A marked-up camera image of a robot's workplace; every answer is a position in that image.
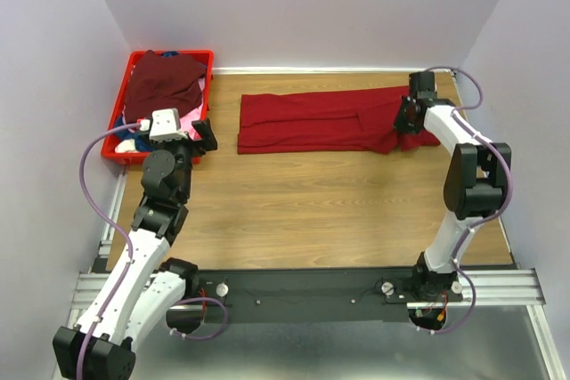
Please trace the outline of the red t-shirt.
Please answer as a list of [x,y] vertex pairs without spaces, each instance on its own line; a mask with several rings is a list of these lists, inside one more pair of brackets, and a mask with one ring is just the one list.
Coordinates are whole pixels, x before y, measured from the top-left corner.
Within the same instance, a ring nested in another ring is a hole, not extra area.
[[437,147],[427,132],[394,129],[404,86],[277,95],[244,94],[237,153],[371,151],[386,155]]

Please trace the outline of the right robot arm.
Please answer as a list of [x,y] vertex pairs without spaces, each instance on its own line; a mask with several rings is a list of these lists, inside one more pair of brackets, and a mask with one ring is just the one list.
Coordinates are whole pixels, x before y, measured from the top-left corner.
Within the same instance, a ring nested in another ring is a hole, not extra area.
[[431,302],[458,295],[460,260],[483,224],[502,215],[512,198],[512,151],[493,142],[461,115],[463,107],[440,98],[434,70],[409,75],[394,128],[399,134],[433,134],[450,154],[443,189],[446,214],[432,244],[420,254],[411,276],[391,289],[400,301]]

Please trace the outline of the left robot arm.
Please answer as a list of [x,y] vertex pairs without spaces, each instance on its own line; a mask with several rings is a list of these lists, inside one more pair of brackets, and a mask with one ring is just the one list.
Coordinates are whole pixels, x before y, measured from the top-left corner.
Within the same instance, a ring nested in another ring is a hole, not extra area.
[[174,109],[134,124],[154,148],[142,164],[142,199],[99,294],[73,327],[54,335],[62,377],[128,379],[138,347],[173,306],[196,306],[199,320],[208,307],[223,306],[206,296],[195,264],[165,257],[188,215],[192,160],[217,148],[208,119],[192,125],[196,140],[181,129]]

